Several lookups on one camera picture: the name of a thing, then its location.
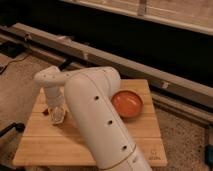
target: black object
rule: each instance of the black object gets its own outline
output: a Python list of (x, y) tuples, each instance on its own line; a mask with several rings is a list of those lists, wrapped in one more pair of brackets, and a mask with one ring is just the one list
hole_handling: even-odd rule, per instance
[(58, 68), (60, 71), (64, 70), (66, 67), (68, 67), (72, 63), (72, 59), (68, 58), (64, 63), (62, 63)]
[(26, 48), (20, 43), (6, 41), (0, 45), (0, 53), (15, 58), (25, 52)]
[(205, 163), (211, 170), (213, 169), (213, 145), (209, 144), (205, 147)]
[(3, 130), (0, 131), (0, 137), (5, 135), (7, 132), (9, 132), (11, 129), (15, 128), (18, 132), (23, 132), (25, 129), (25, 126), (23, 123), (12, 123)]
[[(15, 128), (17, 132), (23, 132), (25, 129), (25, 125), (23, 123), (12, 123), (0, 131), (0, 137), (8, 133), (13, 128)], [(24, 168), (11, 169), (0, 164), (0, 171), (25, 171), (25, 169)]]

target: black cable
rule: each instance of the black cable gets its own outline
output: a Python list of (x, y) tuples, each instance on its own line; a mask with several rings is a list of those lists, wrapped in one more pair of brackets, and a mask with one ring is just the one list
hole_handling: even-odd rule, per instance
[(21, 62), (23, 60), (25, 60), (27, 57), (29, 57), (32, 54), (32, 49), (30, 48), (30, 45), (27, 43), (27, 49), (30, 51), (25, 57), (23, 57), (22, 59), (19, 60), (12, 60), (10, 62), (8, 62), (4, 67), (2, 67), (2, 69), (0, 70), (0, 75), (2, 75), (5, 70), (8, 68), (8, 66), (12, 63), (16, 63), (16, 62)]

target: floor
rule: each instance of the floor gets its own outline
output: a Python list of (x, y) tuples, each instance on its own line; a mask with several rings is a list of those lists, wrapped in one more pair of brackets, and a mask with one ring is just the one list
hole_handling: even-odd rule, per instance
[[(0, 65), (6, 64), (9, 58), (0, 54)], [(35, 102), (39, 87), (33, 82), (36, 72), (50, 66), (36, 57), (11, 64), (3, 75), (0, 75), (0, 129), (11, 122), (28, 120)], [(156, 107), (160, 129), (165, 145), (168, 166), (154, 168), (156, 171), (207, 171), (204, 164), (205, 129), (188, 120), (179, 118)], [(10, 132), (0, 140), (0, 163), (13, 167), (14, 157), (20, 134)], [(50, 167), (51, 170), (96, 170), (95, 168)], [(28, 168), (27, 170), (45, 170)]]

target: wooden board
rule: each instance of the wooden board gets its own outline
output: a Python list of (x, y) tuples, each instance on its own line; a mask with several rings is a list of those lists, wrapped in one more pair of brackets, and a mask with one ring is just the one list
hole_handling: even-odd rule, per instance
[[(124, 120), (130, 134), (151, 166), (166, 166), (165, 150), (147, 81), (122, 80), (121, 89), (138, 93), (144, 102), (140, 117)], [(53, 126), (50, 116), (42, 113), (46, 108), (41, 90), (14, 157), (14, 165), (94, 166), (95, 161), (71, 115), (67, 115), (63, 124)]]

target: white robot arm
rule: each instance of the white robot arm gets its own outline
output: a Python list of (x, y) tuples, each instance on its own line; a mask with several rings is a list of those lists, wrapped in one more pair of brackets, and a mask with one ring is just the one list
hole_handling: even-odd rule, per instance
[(36, 74), (35, 80), (44, 87), (52, 108), (63, 103), (59, 86), (64, 86), (65, 102), (99, 170), (152, 170), (110, 102), (109, 97), (119, 90), (121, 82), (115, 69), (97, 67), (61, 73), (57, 67), (50, 67)]

